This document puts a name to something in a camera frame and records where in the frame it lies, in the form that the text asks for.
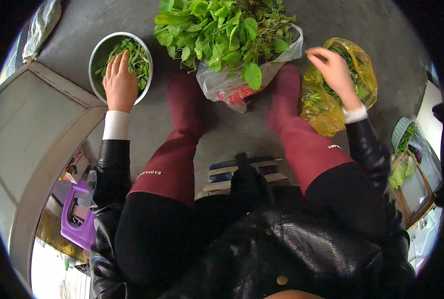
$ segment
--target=purple plastic basket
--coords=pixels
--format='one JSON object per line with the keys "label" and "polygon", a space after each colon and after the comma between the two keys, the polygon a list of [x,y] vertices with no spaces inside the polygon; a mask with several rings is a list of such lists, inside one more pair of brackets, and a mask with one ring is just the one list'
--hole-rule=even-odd
{"label": "purple plastic basket", "polygon": [[72,184],[67,192],[61,216],[61,235],[76,245],[90,251],[91,245],[96,241],[96,230],[94,229],[94,218],[96,218],[96,215],[91,212],[91,210],[88,210],[86,219],[80,226],[76,226],[69,221],[69,217],[71,217],[69,212],[70,210],[72,211],[74,202],[77,202],[77,199],[74,198],[77,191],[89,193],[87,183],[79,181],[77,185]]}

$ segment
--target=purple stool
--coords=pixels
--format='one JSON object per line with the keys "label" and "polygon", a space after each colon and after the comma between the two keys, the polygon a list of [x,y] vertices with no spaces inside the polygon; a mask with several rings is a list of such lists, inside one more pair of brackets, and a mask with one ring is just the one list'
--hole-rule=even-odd
{"label": "purple stool", "polygon": [[87,183],[79,181],[72,184],[67,192],[66,201],[61,215],[61,235],[76,245],[90,251],[96,241],[94,218],[96,215],[86,207],[77,204],[77,191],[89,194]]}

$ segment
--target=green basket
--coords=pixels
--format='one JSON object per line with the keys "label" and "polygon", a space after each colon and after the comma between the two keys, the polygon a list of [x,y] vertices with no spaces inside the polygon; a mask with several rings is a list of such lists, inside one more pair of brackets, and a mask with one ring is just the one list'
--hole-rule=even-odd
{"label": "green basket", "polygon": [[391,144],[394,148],[394,153],[396,155],[399,154],[398,152],[398,145],[401,141],[401,138],[403,138],[404,132],[406,132],[406,129],[409,127],[411,123],[414,123],[415,119],[409,119],[408,117],[402,117],[400,120],[398,120],[398,123],[396,126],[394,126],[393,134],[391,135]]}

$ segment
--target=gold button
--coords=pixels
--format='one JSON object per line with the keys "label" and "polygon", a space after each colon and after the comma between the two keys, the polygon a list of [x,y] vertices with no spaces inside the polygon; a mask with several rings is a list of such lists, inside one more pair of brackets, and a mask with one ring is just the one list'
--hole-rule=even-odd
{"label": "gold button", "polygon": [[277,277],[277,283],[281,286],[284,286],[288,283],[288,278],[285,275],[280,275]]}

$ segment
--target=white cloth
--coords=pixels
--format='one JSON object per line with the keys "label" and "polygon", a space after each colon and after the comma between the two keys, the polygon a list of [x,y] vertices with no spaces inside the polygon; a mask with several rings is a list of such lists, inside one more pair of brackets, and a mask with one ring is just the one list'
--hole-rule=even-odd
{"label": "white cloth", "polygon": [[40,5],[29,24],[28,37],[22,58],[31,61],[38,56],[39,48],[61,17],[60,0],[46,0]]}
{"label": "white cloth", "polygon": [[105,122],[102,140],[127,140],[129,113],[115,110],[107,111]]}
{"label": "white cloth", "polygon": [[366,110],[365,105],[351,111],[346,111],[345,108],[343,108],[343,115],[345,116],[345,123],[356,123],[368,118],[368,110]]}

